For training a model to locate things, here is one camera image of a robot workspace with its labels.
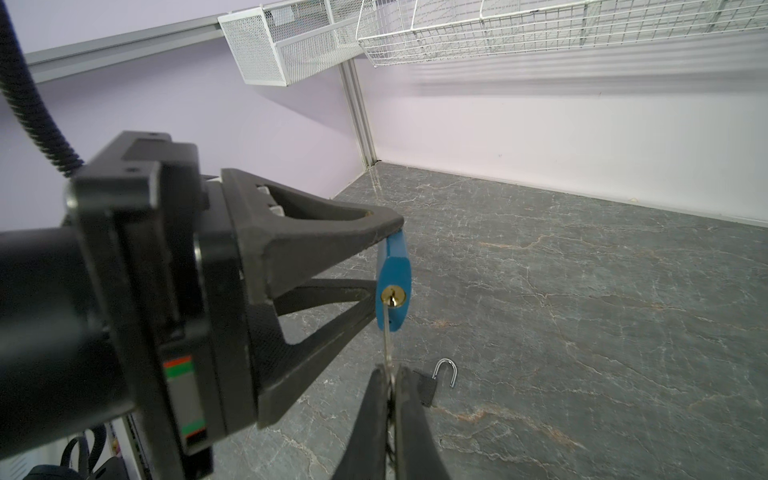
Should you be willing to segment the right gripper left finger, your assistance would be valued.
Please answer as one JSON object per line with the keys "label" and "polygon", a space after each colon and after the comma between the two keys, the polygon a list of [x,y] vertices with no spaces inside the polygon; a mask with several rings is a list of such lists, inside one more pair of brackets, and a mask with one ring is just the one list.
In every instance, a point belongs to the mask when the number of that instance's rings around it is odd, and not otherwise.
{"label": "right gripper left finger", "polygon": [[385,367],[377,365],[369,378],[351,436],[332,476],[333,480],[386,477],[389,390]]}

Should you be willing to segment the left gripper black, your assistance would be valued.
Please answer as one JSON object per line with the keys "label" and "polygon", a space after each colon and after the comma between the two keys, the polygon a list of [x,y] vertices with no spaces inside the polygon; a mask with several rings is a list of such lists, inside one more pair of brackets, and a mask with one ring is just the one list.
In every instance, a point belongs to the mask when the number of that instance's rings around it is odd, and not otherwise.
{"label": "left gripper black", "polygon": [[[375,317],[375,281],[311,278],[404,225],[238,169],[210,179],[193,144],[153,132],[119,134],[66,200],[156,479],[205,478],[217,441],[286,414]],[[281,315],[346,302],[286,342]]]}

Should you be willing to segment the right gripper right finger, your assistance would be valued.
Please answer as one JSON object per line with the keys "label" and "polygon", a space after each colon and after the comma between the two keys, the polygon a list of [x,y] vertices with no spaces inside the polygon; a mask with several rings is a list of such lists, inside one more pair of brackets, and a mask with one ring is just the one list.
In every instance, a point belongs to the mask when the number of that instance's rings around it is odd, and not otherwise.
{"label": "right gripper right finger", "polygon": [[393,390],[396,479],[449,479],[421,404],[416,374],[400,366]]}

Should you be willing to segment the silver padlock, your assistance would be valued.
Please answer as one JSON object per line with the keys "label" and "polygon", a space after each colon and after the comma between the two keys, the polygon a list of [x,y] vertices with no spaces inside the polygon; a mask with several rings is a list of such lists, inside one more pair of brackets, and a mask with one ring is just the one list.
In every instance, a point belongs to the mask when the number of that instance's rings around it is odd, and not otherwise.
{"label": "silver padlock", "polygon": [[458,378],[458,366],[450,358],[444,357],[439,359],[432,372],[426,373],[419,370],[415,370],[416,375],[416,387],[419,395],[419,400],[422,406],[430,408],[433,404],[434,397],[439,385],[439,374],[443,366],[448,366],[451,370],[450,387],[454,388]]}

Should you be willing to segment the small key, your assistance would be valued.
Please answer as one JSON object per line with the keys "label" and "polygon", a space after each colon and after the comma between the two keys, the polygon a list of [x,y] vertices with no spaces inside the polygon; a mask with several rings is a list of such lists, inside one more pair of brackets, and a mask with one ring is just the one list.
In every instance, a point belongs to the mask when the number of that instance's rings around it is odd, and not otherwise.
{"label": "small key", "polygon": [[391,308],[400,308],[405,303],[405,300],[405,291],[397,285],[386,287],[381,295],[384,337],[384,366],[390,385],[394,384],[394,367],[392,360],[393,343],[391,340],[391,322],[389,310]]}

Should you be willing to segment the blue padlock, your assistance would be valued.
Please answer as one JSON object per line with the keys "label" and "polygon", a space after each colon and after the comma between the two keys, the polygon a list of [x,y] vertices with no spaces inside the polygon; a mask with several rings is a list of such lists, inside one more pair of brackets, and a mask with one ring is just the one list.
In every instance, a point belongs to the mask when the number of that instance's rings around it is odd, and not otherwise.
{"label": "blue padlock", "polygon": [[390,331],[401,329],[412,299],[412,269],[405,234],[398,231],[378,244],[375,312],[384,329],[383,308],[388,308]]}

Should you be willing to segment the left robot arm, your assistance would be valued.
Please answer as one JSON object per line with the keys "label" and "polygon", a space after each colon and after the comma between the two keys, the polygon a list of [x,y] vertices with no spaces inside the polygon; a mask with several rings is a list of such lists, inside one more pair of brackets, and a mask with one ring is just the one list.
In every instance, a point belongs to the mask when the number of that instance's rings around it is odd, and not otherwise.
{"label": "left robot arm", "polygon": [[279,421],[374,318],[372,280],[324,272],[399,233],[385,207],[225,169],[125,131],[84,162],[34,84],[8,13],[1,92],[68,180],[57,227],[1,236],[1,454],[137,412],[160,479]]}

